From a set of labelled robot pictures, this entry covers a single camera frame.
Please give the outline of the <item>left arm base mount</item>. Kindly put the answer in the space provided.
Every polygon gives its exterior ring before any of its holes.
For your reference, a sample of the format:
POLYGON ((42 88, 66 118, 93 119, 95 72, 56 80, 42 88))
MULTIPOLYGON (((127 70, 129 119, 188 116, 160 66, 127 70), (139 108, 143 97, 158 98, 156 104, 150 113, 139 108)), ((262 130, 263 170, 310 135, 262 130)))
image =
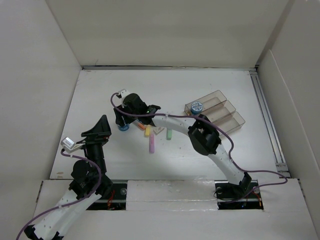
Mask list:
POLYGON ((88 211, 122 211, 126 209, 128 193, 127 180, 113 181, 111 192, 91 204, 88 211))

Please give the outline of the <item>blue round jar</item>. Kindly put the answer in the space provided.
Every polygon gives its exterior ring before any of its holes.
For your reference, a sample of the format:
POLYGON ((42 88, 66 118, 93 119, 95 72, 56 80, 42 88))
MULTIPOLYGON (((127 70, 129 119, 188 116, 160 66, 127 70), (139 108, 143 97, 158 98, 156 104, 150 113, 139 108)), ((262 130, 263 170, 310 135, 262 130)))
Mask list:
POLYGON ((130 128, 130 125, 129 124, 125 124, 124 126, 118 125, 117 127, 121 132, 125 132, 130 128))
POLYGON ((190 112, 192 115, 200 114, 204 109, 204 105, 200 101, 194 101, 191 103, 190 112))

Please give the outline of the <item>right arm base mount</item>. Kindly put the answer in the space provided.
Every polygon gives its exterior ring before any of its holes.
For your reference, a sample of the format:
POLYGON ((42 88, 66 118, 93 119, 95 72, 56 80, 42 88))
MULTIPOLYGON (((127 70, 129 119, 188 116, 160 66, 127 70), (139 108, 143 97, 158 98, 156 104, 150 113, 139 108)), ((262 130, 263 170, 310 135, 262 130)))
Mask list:
POLYGON ((256 189, 251 192, 258 186, 257 180, 253 180, 244 191, 226 180, 215 181, 214 186, 213 196, 217 199, 217 208, 220 211, 264 209, 260 190, 256 189))

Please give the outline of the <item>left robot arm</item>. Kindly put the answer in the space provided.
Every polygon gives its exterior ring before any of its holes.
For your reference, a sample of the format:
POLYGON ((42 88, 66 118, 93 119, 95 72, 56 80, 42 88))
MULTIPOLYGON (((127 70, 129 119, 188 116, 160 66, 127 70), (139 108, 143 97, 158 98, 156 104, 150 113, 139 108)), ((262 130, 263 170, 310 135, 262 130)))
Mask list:
POLYGON ((28 222, 21 233, 30 240, 61 240, 75 220, 95 201, 107 198, 113 182, 107 177, 103 146, 109 141, 111 128, 102 115, 93 128, 81 133, 82 140, 61 140, 61 155, 76 159, 67 191, 59 202, 39 215, 37 224, 28 222))

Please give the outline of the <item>yellow highlighter pen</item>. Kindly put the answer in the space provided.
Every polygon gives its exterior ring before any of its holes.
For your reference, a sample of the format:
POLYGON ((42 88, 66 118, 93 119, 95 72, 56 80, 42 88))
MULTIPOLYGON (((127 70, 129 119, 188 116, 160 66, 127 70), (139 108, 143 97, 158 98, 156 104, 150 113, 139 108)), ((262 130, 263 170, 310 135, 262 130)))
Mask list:
POLYGON ((152 127, 150 125, 146 126, 144 130, 144 136, 148 138, 151 135, 151 133, 152 133, 152 127))

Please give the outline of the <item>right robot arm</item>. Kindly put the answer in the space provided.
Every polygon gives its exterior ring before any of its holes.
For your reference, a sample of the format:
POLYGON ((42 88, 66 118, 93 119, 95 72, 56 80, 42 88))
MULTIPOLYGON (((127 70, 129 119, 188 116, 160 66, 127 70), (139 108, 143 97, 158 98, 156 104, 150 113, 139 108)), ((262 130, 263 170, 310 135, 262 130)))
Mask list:
POLYGON ((112 94, 110 102, 115 113, 115 123, 120 130, 125 131, 131 123, 139 121, 144 125, 182 133, 189 137, 197 153, 210 158, 222 171, 228 181, 228 190, 237 197, 243 197, 249 192, 252 178, 246 171, 236 167, 222 144, 222 130, 215 127, 205 115, 160 113, 160 106, 147 105, 138 94, 125 89, 112 94))

